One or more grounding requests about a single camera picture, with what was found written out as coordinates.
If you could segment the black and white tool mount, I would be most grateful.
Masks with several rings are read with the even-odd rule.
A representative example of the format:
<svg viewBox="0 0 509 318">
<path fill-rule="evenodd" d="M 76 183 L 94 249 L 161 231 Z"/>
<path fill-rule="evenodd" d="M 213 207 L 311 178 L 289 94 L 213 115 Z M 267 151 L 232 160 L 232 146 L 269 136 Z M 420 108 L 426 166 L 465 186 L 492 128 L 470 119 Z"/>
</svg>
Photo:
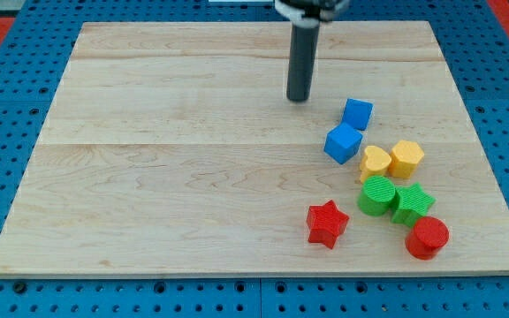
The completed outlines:
<svg viewBox="0 0 509 318">
<path fill-rule="evenodd" d="M 351 0 L 275 0 L 276 11 L 296 27 L 313 28 L 344 13 Z"/>
</svg>

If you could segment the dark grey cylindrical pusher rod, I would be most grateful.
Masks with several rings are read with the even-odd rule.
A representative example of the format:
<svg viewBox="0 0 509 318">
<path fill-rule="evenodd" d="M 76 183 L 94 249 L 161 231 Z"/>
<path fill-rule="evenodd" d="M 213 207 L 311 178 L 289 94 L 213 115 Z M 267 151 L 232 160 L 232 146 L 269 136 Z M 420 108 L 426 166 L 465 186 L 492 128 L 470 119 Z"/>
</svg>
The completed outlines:
<svg viewBox="0 0 509 318">
<path fill-rule="evenodd" d="M 310 96 L 319 26 L 292 26 L 286 97 L 305 102 Z"/>
</svg>

